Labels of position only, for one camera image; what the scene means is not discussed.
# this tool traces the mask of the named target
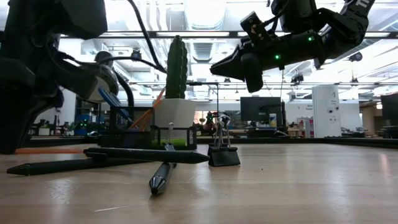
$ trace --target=computer monitor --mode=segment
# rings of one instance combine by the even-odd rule
[[[398,113],[398,93],[381,96],[381,104],[383,105],[383,118],[396,120]]]
[[[269,115],[276,114],[277,126],[282,124],[280,97],[241,97],[241,120],[263,121],[269,124]]]

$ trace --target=table surface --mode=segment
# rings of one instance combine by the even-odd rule
[[[160,197],[159,162],[23,177],[5,170],[83,155],[0,156],[0,223],[398,223],[398,151],[236,146],[240,166],[179,164]]]

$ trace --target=marker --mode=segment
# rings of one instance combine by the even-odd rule
[[[8,174],[16,175],[40,175],[73,170],[94,169],[111,166],[143,163],[132,159],[73,159],[68,161],[33,162],[11,167]]]
[[[160,195],[166,191],[167,182],[170,179],[173,167],[175,164],[169,164],[168,162],[162,163],[157,169],[154,176],[149,181],[149,188],[152,195]]]
[[[105,157],[119,159],[134,159],[142,161],[174,162],[197,164],[206,162],[209,157],[197,152],[162,151],[147,149],[119,149],[105,147],[91,147],[83,151],[87,157]]]

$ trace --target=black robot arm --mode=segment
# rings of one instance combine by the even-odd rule
[[[241,21],[248,33],[235,51],[211,66],[215,75],[246,82],[250,93],[263,86],[262,71],[314,59],[319,68],[326,59],[335,58],[358,46],[368,28],[368,13],[374,0],[354,0],[345,4],[340,13],[317,9],[314,0],[275,0],[272,19],[280,19],[282,29],[290,34],[278,37],[271,21],[261,22],[255,12]],[[329,27],[319,34],[325,25]]]
[[[60,34],[96,38],[108,30],[104,0],[10,0],[0,32],[0,153],[12,154],[43,111],[63,105],[60,86],[82,98],[102,101],[98,85],[117,94],[111,69],[74,65],[58,51]]]

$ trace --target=potted plant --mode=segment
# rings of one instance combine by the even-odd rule
[[[50,135],[50,126],[49,124],[45,123],[41,125],[39,128],[39,136],[49,136]]]
[[[67,136],[74,136],[75,128],[76,128],[76,125],[74,122],[72,122],[70,125],[68,125]]]
[[[187,89],[188,57],[182,38],[177,35],[167,56],[165,99],[155,109],[155,125],[161,128],[174,123],[175,128],[189,128],[195,116],[196,104],[185,99]]]

